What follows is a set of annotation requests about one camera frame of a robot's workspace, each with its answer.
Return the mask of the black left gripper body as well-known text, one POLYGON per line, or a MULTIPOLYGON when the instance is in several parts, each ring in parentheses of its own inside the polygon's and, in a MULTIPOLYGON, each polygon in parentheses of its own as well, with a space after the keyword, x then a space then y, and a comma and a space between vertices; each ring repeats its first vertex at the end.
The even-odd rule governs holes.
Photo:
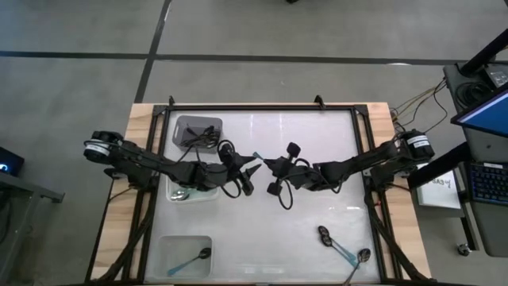
POLYGON ((241 169, 243 166, 236 166, 233 163, 233 155, 236 153, 235 147, 231 141, 220 141, 217 146, 217 151, 220 161, 226 166, 227 181, 233 181, 239 192, 244 192, 245 195, 251 195, 254 191, 254 186, 251 180, 244 178, 244 171, 241 169))

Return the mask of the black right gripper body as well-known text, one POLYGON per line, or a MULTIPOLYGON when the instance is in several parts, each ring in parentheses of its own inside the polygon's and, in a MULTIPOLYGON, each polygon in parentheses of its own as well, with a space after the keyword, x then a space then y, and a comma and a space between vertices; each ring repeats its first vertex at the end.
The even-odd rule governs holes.
POLYGON ((284 180, 288 180, 296 189, 312 186, 318 181, 318 175, 310 167, 310 163, 305 159, 298 158, 301 149, 297 144, 290 142, 287 152, 289 156, 285 157, 283 172, 281 174, 272 173, 276 181, 268 185, 267 192, 269 194, 279 194, 282 190, 280 184, 284 180))

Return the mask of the teal handled spoon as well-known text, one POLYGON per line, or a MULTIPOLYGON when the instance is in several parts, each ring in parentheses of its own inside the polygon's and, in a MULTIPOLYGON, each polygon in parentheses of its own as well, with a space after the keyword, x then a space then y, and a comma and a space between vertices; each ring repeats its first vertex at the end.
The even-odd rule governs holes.
POLYGON ((361 249, 356 255, 356 265, 351 273, 348 275, 342 286, 349 286, 352 278, 354 277, 357 270, 360 268, 362 263, 367 262, 371 257, 371 250, 369 248, 361 249))

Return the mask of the clear plastic bin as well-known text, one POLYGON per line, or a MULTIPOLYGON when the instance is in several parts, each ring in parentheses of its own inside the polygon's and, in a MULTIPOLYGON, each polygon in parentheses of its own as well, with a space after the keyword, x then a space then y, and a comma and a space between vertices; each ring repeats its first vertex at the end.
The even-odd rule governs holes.
POLYGON ((168 176, 165 177, 166 191, 165 196, 166 199, 170 203, 174 204, 188 204, 188 203, 202 203, 205 201, 210 201, 217 199, 219 197, 219 190, 217 188, 212 189, 211 191, 199 191, 197 193, 191 194, 188 199, 183 201, 171 201, 170 196, 173 192, 180 190, 181 188, 189 188, 189 187, 181 187, 178 184, 172 182, 168 176))
POLYGON ((161 280, 205 278, 211 273, 212 254, 205 260, 194 261, 174 276, 168 276, 167 271, 196 257, 201 249, 212 249, 212 246, 209 236, 163 236, 158 242, 152 275, 161 280))

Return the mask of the grey plastic bin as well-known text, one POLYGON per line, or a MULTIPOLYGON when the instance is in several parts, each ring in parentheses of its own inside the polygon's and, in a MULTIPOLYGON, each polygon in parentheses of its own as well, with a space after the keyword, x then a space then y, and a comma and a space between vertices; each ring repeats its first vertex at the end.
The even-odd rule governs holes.
POLYGON ((191 147, 181 146, 181 142, 183 140, 191 137, 190 134, 186 132, 187 127, 207 127, 207 126, 213 126, 214 130, 220 131, 222 135, 222 120, 220 118, 181 115, 176 120, 175 129, 171 137, 172 142, 174 145, 176 145, 183 151, 197 149, 199 152, 215 153, 217 152, 217 146, 211 149, 199 148, 195 146, 191 147))

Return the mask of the white paper sheet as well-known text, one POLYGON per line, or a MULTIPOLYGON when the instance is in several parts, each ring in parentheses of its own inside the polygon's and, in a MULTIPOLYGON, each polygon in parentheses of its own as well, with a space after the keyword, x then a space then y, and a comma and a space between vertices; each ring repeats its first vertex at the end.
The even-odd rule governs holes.
POLYGON ((416 189, 418 204, 424 207, 441 207, 459 210, 456 177, 449 171, 416 189))

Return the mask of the black diagonal beam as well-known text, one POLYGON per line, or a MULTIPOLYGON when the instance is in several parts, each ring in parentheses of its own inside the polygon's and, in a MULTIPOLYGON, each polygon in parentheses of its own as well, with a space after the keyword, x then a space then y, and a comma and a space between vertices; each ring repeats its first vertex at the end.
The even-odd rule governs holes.
POLYGON ((432 160, 425 166, 412 172, 407 178, 408 187, 414 189, 436 179, 449 171, 452 171, 460 163, 471 160, 471 150, 469 144, 464 142, 451 149, 446 154, 432 160))

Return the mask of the black keyboard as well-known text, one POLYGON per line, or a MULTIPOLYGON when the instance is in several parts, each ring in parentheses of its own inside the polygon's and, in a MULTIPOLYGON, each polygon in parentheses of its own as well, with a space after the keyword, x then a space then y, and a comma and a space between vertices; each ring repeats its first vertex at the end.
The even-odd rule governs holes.
POLYGON ((467 181, 473 201, 508 206, 508 164, 467 164, 467 181))

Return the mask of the monitor with blue screen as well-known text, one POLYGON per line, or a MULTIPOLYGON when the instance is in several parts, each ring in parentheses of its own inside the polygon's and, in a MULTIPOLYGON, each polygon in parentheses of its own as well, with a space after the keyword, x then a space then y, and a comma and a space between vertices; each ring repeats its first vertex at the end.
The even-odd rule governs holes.
POLYGON ((458 112, 451 123, 508 138, 508 83, 492 91, 482 101, 458 112))

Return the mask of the grey metal stand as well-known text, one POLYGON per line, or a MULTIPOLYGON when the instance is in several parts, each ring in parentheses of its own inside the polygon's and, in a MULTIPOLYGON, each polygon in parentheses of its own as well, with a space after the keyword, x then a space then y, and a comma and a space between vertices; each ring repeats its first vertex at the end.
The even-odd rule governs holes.
POLYGON ((0 286, 7 284, 40 201, 62 203, 64 196, 0 172, 0 286))

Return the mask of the black device with blue light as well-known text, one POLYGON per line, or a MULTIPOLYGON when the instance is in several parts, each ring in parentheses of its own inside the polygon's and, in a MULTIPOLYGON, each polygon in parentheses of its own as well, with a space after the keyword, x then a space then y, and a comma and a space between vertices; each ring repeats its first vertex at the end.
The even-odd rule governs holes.
POLYGON ((0 172, 18 176, 24 163, 25 159, 23 157, 0 147, 0 172))

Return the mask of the black power brick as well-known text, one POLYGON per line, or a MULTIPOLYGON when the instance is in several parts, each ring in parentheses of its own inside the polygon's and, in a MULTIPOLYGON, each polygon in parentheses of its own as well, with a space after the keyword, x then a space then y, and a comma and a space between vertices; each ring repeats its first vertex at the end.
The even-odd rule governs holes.
POLYGON ((488 64, 484 66, 483 75, 493 89, 508 83, 508 64, 488 64))

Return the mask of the black pole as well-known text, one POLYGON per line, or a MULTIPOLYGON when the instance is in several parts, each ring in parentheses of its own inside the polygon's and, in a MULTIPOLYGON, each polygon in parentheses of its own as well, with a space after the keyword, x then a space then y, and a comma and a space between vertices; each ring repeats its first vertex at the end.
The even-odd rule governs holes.
POLYGON ((461 75, 470 77, 477 71, 483 69, 499 52, 508 45, 508 29, 500 33, 491 43, 473 56, 466 64, 460 67, 461 75))

